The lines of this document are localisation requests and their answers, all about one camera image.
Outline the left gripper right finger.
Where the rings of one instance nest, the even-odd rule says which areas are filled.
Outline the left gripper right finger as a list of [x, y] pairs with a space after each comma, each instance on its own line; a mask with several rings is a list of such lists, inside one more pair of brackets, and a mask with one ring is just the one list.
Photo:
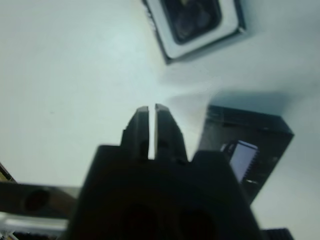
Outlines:
[[156, 159], [178, 164], [188, 162], [181, 129], [169, 108], [160, 103], [155, 105], [154, 150]]

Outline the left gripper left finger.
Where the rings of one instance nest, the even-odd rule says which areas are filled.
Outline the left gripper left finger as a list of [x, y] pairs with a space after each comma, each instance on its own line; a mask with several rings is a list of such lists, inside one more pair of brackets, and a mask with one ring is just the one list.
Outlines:
[[149, 141], [149, 109], [147, 106], [141, 106], [123, 130], [121, 146], [129, 150], [132, 158], [147, 160]]

